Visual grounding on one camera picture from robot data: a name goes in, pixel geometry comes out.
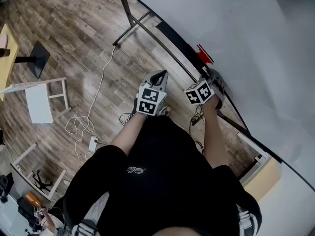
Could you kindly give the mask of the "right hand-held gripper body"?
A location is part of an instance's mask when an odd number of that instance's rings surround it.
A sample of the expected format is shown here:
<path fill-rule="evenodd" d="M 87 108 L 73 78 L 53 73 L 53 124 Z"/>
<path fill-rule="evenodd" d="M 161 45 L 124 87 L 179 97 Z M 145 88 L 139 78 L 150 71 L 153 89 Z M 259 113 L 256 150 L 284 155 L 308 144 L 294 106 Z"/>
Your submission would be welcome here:
<path fill-rule="evenodd" d="M 207 82 L 207 80 L 208 79 L 204 78 L 201 75 L 199 81 L 188 87 L 184 91 L 184 93 L 188 98 L 190 104 L 192 105 L 202 105 L 207 102 L 211 97 L 216 95 L 219 98 L 216 109 L 219 110 L 222 108 L 224 96 L 230 93 L 230 87 L 227 85 L 223 78 L 222 83 L 218 83 L 216 81 L 213 81 L 213 83 L 209 83 Z"/>

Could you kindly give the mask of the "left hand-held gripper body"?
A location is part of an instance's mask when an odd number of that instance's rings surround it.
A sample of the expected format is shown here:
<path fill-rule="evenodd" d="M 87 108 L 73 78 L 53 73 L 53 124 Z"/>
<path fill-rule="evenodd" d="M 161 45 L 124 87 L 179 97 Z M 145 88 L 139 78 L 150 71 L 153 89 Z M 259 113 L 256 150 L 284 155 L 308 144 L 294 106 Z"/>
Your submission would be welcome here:
<path fill-rule="evenodd" d="M 166 96 L 166 92 L 145 83 L 139 87 L 136 111 L 147 116 L 155 116 L 162 107 Z"/>

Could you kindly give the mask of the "person's right forearm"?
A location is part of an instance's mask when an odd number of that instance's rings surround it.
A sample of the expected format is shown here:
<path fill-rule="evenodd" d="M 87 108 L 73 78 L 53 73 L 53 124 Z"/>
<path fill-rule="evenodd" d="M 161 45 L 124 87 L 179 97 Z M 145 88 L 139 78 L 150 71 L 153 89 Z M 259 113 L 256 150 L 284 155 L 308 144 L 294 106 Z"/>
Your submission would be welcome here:
<path fill-rule="evenodd" d="M 202 105 L 205 118 L 204 157 L 212 168 L 228 166 L 228 154 L 216 111 L 219 101 L 214 95 Z"/>

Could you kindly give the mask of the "person's left forearm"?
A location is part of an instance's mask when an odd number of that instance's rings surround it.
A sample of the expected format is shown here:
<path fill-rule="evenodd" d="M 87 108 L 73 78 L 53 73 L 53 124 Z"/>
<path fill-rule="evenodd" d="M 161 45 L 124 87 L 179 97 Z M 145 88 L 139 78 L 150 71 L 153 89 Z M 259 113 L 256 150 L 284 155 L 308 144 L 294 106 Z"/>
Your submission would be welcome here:
<path fill-rule="evenodd" d="M 146 119 L 145 114 L 137 112 L 112 140 L 110 145 L 119 147 L 128 156 Z"/>

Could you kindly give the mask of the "large whiteboard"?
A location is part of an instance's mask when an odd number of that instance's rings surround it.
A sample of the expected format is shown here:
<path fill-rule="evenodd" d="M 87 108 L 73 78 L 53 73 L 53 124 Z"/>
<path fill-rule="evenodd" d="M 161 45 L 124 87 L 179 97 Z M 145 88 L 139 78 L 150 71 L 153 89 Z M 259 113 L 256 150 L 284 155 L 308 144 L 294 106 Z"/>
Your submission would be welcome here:
<path fill-rule="evenodd" d="M 251 135 L 315 188 L 315 0 L 140 0 L 232 92 Z"/>

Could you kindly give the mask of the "black thin metal pole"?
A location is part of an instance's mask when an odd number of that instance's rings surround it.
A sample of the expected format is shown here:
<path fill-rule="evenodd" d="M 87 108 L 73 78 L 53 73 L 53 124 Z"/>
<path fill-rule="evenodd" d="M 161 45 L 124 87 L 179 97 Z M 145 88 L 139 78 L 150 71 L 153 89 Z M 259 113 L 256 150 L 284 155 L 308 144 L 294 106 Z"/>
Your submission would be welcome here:
<path fill-rule="evenodd" d="M 139 19 L 136 19 L 131 11 L 127 0 L 121 0 L 121 3 L 123 5 L 123 9 L 125 10 L 126 16 L 128 18 L 128 21 L 130 23 L 130 27 L 121 35 L 118 37 L 117 40 L 113 43 L 113 46 L 120 47 L 119 42 L 127 35 L 129 32 L 135 27 L 140 26 L 147 34 L 149 34 L 174 60 L 175 62 L 188 74 L 188 76 L 196 82 L 197 80 L 193 77 L 193 75 L 188 71 L 188 69 L 175 57 L 175 55 L 141 22 L 145 17 L 148 15 L 157 16 L 157 14 L 151 10 L 149 7 L 147 8 L 146 14 L 144 14 Z M 194 66 L 194 68 L 198 71 L 198 73 L 202 76 L 205 76 L 206 79 L 209 78 L 209 75 L 204 72 L 202 69 L 203 66 L 209 67 L 206 63 L 203 63 L 202 60 L 197 56 L 196 52 L 193 50 L 191 46 L 187 42 L 184 41 L 184 39 L 175 32 L 174 29 L 171 28 L 171 26 L 166 23 L 165 20 L 161 20 L 162 28 L 160 31 L 180 50 L 182 54 L 191 62 L 191 64 Z M 241 117 L 239 111 L 237 110 L 236 106 L 234 105 L 231 97 L 231 93 L 226 94 L 228 101 L 231 103 L 232 107 L 234 108 L 236 114 L 240 118 L 243 125 L 237 124 L 235 121 L 231 120 L 229 117 L 225 116 L 220 110 L 217 111 L 218 116 L 223 119 L 225 122 L 229 123 L 233 128 L 235 128 L 240 133 L 244 134 L 247 138 L 251 139 L 252 141 L 256 142 L 258 145 L 262 146 L 262 148 L 266 149 L 267 152 L 273 156 L 277 161 L 280 163 L 283 163 L 284 161 L 276 155 L 274 152 L 272 152 L 268 147 L 266 147 L 264 144 L 262 144 L 260 141 L 258 141 L 256 138 L 254 138 L 248 127 L 246 126 L 243 118 Z"/>

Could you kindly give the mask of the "person's shoe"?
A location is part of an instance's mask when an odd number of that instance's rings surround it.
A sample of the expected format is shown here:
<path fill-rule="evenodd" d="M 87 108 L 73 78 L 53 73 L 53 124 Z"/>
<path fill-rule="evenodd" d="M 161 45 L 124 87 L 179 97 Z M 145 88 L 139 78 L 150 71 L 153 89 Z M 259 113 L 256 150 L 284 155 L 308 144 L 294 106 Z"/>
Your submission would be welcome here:
<path fill-rule="evenodd" d="M 171 114 L 172 109 L 169 106 L 164 106 L 162 107 L 159 112 L 158 112 L 158 116 L 166 116 L 169 117 Z"/>

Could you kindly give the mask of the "black power strip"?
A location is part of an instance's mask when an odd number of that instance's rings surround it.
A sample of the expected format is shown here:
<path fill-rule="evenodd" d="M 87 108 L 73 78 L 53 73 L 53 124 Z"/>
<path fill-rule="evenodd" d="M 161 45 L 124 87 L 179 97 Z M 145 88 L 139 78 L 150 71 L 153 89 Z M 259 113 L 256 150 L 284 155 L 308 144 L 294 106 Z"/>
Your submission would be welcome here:
<path fill-rule="evenodd" d="M 190 120 L 192 126 L 195 126 L 204 117 L 203 114 L 196 113 Z"/>

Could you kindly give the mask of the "person's black shirt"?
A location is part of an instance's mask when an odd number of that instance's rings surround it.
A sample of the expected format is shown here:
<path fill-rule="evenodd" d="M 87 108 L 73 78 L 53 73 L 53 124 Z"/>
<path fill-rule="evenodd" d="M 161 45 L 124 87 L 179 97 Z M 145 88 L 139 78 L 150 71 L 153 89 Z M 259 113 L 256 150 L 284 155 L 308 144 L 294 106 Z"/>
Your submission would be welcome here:
<path fill-rule="evenodd" d="M 101 236 L 152 236 L 169 227 L 239 236 L 241 210 L 262 222 L 232 170 L 211 167 L 192 137 L 164 116 L 145 120 L 129 154 L 107 145 L 80 168 L 63 198 L 66 224 L 78 225 L 104 194 Z"/>

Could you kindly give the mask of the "light wooden desk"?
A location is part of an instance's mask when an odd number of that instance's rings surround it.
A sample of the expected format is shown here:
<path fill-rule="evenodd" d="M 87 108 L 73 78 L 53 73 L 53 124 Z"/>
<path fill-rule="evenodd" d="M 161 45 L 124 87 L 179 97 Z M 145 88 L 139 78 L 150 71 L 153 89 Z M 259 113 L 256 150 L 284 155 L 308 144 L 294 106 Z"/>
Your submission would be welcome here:
<path fill-rule="evenodd" d="M 258 153 L 253 165 L 240 176 L 240 182 L 244 189 L 259 201 L 281 179 L 281 163 L 244 134 L 239 132 L 237 136 Z"/>

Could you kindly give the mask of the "white wooden chair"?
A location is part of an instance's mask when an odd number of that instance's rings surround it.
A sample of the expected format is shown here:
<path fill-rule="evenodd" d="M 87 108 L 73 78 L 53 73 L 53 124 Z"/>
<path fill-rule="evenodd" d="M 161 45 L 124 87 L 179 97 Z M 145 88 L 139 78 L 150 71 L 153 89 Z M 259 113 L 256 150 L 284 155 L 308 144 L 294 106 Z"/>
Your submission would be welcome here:
<path fill-rule="evenodd" d="M 63 92 L 60 94 L 50 95 L 48 91 L 48 84 L 53 82 L 61 82 Z M 71 110 L 68 104 L 66 93 L 66 77 L 45 80 L 41 82 L 27 82 L 11 84 L 10 86 L 0 90 L 0 99 L 4 99 L 4 94 L 16 91 L 25 91 L 26 102 L 32 123 L 43 124 L 53 123 L 52 108 L 50 99 L 62 97 L 65 104 L 65 110 L 56 115 L 56 118 L 64 115 Z"/>

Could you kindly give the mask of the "black office chair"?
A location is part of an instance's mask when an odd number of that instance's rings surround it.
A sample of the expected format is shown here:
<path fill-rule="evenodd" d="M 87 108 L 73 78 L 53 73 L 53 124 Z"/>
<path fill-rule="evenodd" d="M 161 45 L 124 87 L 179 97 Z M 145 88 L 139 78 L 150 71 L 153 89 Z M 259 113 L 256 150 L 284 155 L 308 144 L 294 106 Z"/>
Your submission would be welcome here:
<path fill-rule="evenodd" d="M 48 191 L 50 192 L 51 190 L 49 189 L 49 187 L 52 187 L 53 182 L 49 182 L 49 183 L 45 183 L 41 177 L 40 177 L 40 169 L 38 169 L 36 171 L 36 173 L 33 173 L 32 178 L 34 180 L 34 185 L 40 190 L 40 191 Z"/>

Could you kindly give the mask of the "yellow wooden table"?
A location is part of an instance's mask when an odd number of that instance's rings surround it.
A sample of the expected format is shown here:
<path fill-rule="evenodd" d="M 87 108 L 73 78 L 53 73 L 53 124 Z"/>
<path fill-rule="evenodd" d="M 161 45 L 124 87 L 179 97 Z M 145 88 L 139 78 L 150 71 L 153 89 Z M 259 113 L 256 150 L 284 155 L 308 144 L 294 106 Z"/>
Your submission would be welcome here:
<path fill-rule="evenodd" d="M 4 24 L 2 27 L 0 35 L 3 34 L 8 36 L 7 48 L 10 50 L 10 55 L 8 57 L 0 58 L 0 91 L 6 88 L 7 80 L 20 49 L 18 42 L 7 24 Z"/>

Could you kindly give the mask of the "orange box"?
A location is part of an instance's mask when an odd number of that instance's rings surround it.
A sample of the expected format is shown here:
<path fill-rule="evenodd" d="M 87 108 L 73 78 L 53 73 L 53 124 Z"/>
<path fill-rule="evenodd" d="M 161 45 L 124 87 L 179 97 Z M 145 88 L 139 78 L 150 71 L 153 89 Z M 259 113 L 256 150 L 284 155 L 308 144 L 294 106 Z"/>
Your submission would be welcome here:
<path fill-rule="evenodd" d="M 28 192 L 27 194 L 25 194 L 24 198 L 35 207 L 42 206 L 42 202 L 32 192 Z"/>

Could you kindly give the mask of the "grey desk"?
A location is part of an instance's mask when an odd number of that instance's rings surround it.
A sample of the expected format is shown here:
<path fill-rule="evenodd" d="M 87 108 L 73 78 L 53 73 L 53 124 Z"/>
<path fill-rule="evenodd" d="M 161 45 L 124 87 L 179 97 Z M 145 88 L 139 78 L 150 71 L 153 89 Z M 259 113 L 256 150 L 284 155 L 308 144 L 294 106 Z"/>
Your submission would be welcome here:
<path fill-rule="evenodd" d="M 14 185 L 16 188 L 16 191 L 21 196 L 24 196 L 31 192 L 36 196 L 36 198 L 41 201 L 42 203 L 50 203 L 53 199 L 53 195 L 59 186 L 60 182 L 62 181 L 64 175 L 66 174 L 67 170 L 63 169 L 61 174 L 59 175 L 56 182 L 53 184 L 52 189 L 49 191 L 48 195 L 46 195 L 44 192 L 39 190 L 38 187 L 36 187 L 28 177 L 26 177 L 17 167 L 18 163 L 26 157 L 35 147 L 37 146 L 36 143 L 33 143 L 27 150 L 25 150 L 16 160 L 14 160 L 11 164 L 11 173 L 14 181 Z"/>

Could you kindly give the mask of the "black table pedestal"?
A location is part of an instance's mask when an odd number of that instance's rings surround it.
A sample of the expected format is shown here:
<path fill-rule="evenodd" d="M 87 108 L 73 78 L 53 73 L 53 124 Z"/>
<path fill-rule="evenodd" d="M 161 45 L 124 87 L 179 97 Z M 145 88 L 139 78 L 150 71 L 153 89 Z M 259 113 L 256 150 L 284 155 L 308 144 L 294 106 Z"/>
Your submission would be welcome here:
<path fill-rule="evenodd" d="M 36 41 L 30 56 L 16 57 L 14 63 L 26 63 L 33 75 L 39 79 L 49 57 L 50 53 L 39 41 Z"/>

